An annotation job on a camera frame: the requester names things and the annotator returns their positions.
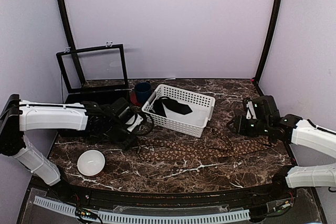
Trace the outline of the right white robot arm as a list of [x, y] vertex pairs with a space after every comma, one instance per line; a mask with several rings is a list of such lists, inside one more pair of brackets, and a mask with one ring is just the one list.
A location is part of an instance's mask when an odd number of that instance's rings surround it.
[[[330, 158], [335, 158], [335, 131], [321, 127], [310, 119], [294, 114], [281, 116], [271, 95], [246, 98], [244, 115], [237, 115], [227, 123], [233, 133], [267, 138], [267, 146], [282, 142], [285, 145], [302, 146]], [[287, 191], [302, 187], [335, 187], [335, 163], [299, 166], [283, 166], [273, 175], [268, 195], [280, 199]]]

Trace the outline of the brown floral patterned tie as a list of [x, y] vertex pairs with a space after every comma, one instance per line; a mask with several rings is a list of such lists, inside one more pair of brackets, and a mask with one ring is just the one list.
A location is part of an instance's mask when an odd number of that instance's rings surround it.
[[224, 158], [264, 151], [276, 147], [267, 139], [232, 141], [228, 134], [216, 128], [209, 128], [207, 140], [196, 139], [192, 142], [182, 140], [147, 140], [141, 143], [137, 155], [144, 161], [177, 161], [189, 159]]

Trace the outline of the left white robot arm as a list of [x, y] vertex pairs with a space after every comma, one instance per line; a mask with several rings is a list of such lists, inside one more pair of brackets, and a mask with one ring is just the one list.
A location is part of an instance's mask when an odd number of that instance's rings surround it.
[[25, 138], [25, 132], [84, 132], [93, 137], [111, 138], [121, 148], [127, 149], [134, 144], [135, 129], [143, 122], [144, 118], [124, 98], [103, 105], [92, 101], [56, 104], [30, 102], [12, 94], [1, 113], [1, 154], [18, 160], [46, 185], [53, 187], [61, 200], [69, 201], [74, 197], [74, 189], [66, 183], [57, 165]]

